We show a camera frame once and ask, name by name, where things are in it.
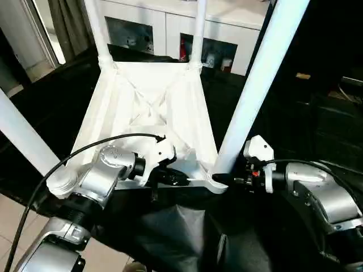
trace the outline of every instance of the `shelf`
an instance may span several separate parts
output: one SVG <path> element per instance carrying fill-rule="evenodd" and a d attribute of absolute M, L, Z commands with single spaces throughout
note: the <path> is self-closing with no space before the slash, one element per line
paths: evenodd
<path fill-rule="evenodd" d="M 101 0 L 195 18 L 197 3 L 182 0 Z M 206 20 L 261 30 L 269 1 L 208 0 Z"/>

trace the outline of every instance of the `glass cabinet door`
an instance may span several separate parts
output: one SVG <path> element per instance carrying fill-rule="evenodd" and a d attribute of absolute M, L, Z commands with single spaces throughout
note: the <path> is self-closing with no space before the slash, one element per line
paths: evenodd
<path fill-rule="evenodd" d="M 165 13 L 104 0 L 100 5 L 109 44 L 156 56 L 166 55 Z"/>

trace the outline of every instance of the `cabinet door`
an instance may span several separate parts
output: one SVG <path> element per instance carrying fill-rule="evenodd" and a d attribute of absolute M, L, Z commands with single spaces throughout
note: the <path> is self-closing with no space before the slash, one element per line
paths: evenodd
<path fill-rule="evenodd" d="M 166 53 L 168 56 L 179 59 L 181 37 L 183 42 L 185 42 L 185 39 L 188 39 L 188 36 L 190 39 L 190 35 L 194 34 L 194 28 L 195 18 L 174 14 L 166 15 Z M 215 50 L 213 47 L 221 48 L 224 46 L 228 51 L 226 53 L 227 57 L 219 56 L 218 66 L 214 68 L 221 68 L 221 58 L 230 58 L 233 61 L 231 72 L 245 75 L 258 35 L 259 31 L 255 29 L 206 21 L 202 59 L 208 58 L 206 55 L 209 54 L 209 49 L 213 51 Z M 216 46 L 209 45 L 205 48 L 206 43 L 212 44 L 213 41 L 215 41 Z"/>
<path fill-rule="evenodd" d="M 104 33 L 109 44 L 136 50 L 147 48 L 148 53 L 166 55 L 164 12 L 104 0 L 99 1 L 99 6 L 106 17 Z"/>

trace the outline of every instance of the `wall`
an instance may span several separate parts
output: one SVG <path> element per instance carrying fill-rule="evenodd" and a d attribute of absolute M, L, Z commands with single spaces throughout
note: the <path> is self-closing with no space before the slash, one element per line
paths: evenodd
<path fill-rule="evenodd" d="M 27 69 L 47 58 L 21 1 L 0 0 L 0 27 L 20 64 Z"/>

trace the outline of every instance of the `cable connector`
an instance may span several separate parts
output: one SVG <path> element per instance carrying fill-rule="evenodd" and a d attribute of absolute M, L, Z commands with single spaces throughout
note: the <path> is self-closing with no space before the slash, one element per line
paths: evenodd
<path fill-rule="evenodd" d="M 166 139 L 166 136 L 164 135 L 163 137 L 161 137 L 161 136 L 156 135 L 155 136 L 155 139 L 157 140 L 157 143 L 159 143 L 159 142 L 165 140 Z"/>

